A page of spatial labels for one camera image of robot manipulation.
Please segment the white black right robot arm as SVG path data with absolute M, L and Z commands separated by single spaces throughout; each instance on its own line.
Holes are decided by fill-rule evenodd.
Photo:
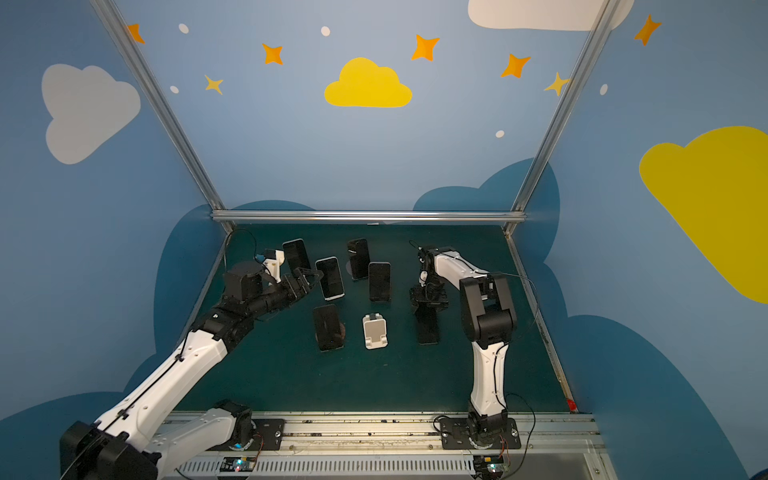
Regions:
M 439 342 L 438 313 L 448 307 L 445 286 L 455 287 L 473 353 L 468 440 L 476 448 L 489 448 L 512 431 L 503 389 L 506 354 L 518 320 L 507 277 L 473 265 L 449 247 L 419 246 L 417 251 L 420 272 L 410 301 L 418 342 Z

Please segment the white phone stand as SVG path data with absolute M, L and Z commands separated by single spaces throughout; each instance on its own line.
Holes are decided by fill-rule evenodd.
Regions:
M 368 350 L 381 349 L 388 345 L 387 322 L 380 313 L 365 315 L 362 326 L 365 347 Z

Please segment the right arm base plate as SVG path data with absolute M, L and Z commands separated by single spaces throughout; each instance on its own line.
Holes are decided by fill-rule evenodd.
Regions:
M 466 418 L 438 416 L 433 421 L 444 450 L 519 450 L 522 442 L 513 419 L 508 421 L 508 430 L 487 439 L 472 440 Z

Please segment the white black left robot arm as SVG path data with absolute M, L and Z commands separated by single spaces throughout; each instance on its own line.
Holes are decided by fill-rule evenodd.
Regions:
M 315 268 L 281 274 L 280 256 L 273 251 L 263 261 L 240 262 L 225 272 L 220 300 L 154 372 L 93 423 L 77 421 L 65 431 L 59 442 L 62 478 L 162 479 L 212 447 L 250 445 L 252 411 L 232 401 L 169 433 L 158 429 L 258 320 L 289 308 L 322 280 Z

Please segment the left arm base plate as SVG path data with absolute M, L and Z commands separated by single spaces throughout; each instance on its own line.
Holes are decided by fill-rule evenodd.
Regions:
M 277 451 L 281 447 L 285 421 L 275 418 L 251 419 L 249 427 L 237 427 L 227 449 L 231 451 Z

